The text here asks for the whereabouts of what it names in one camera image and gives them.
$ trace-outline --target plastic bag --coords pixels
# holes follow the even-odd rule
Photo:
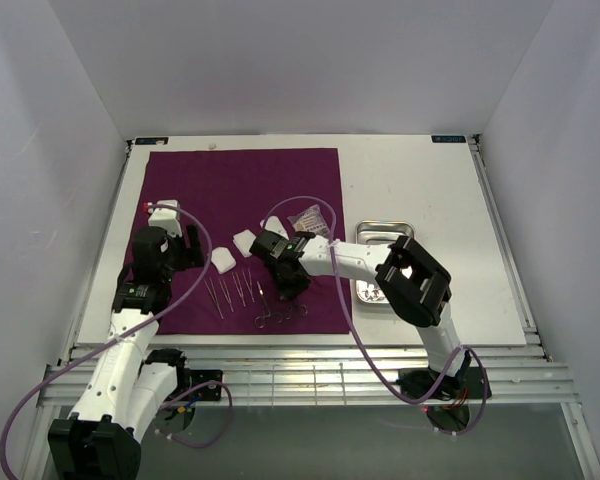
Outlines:
[[[287,220],[291,222],[296,232],[312,232],[325,238],[329,238],[329,234],[331,233],[327,222],[325,222],[324,217],[320,213],[319,205],[309,207],[295,217],[287,217]]]

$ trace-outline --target metal tray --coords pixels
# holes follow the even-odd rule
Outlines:
[[[400,235],[414,237],[416,231],[406,222],[387,222],[378,220],[363,220],[356,225],[356,243],[363,245],[380,245],[395,242]],[[364,303],[382,305],[388,304],[382,290],[373,283],[356,280],[356,293]]]

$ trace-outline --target purple cloth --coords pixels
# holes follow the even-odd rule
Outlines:
[[[147,165],[140,201],[132,231],[147,225],[142,212],[145,202],[178,200],[185,210],[195,215],[207,228],[214,247],[227,247],[237,266],[222,275],[231,294],[234,313],[229,310],[218,284],[218,271],[212,265],[207,276],[213,280],[220,307],[221,320],[204,284],[173,313],[163,319],[158,333],[191,335],[284,335],[284,334],[347,334],[349,327],[342,314],[333,277],[313,278],[309,290],[298,297],[309,309],[301,318],[277,324],[269,321],[264,328],[254,325],[262,314],[256,280],[262,285],[272,311],[286,313],[288,303],[277,299],[273,280],[262,262],[255,257],[244,258],[233,244],[233,235],[245,229],[254,234],[260,231],[260,221],[276,203],[295,195],[312,195],[329,202],[338,215],[336,238],[345,238],[340,186],[340,166],[337,149],[293,150],[235,150],[200,152],[153,152]],[[313,203],[290,202],[274,214],[289,235],[293,228],[287,217],[297,215]],[[321,208],[325,220],[331,219]],[[183,225],[188,220],[182,218]],[[255,303],[244,285],[242,270],[251,269]],[[200,269],[176,274],[173,298],[178,298],[197,278]],[[240,273],[246,308],[238,297],[231,272]],[[351,312],[348,281],[343,281],[345,296]]]

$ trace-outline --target scissors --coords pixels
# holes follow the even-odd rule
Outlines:
[[[309,309],[307,308],[306,305],[298,305],[298,302],[296,302],[294,300],[291,303],[291,306],[289,307],[289,311],[284,316],[284,319],[291,320],[291,317],[293,316],[294,312],[297,313],[301,317],[306,317],[307,314],[309,313]]]
[[[256,282],[256,284],[258,285],[258,292],[260,292],[260,298],[262,299],[262,308],[264,310],[262,312],[262,315],[256,317],[256,327],[264,328],[264,324],[269,318],[271,318],[274,321],[277,321],[278,323],[282,323],[282,314],[280,312],[271,312],[271,309],[267,304],[267,300],[264,298],[264,292],[262,291],[262,286],[260,285],[260,282]]]

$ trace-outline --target white wall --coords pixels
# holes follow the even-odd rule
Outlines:
[[[541,336],[569,362],[600,456],[600,0],[554,4],[484,147]]]
[[[551,0],[50,0],[125,138],[481,132]]]
[[[123,149],[47,1],[0,0],[0,431],[65,343]],[[28,407],[11,435],[14,466]]]

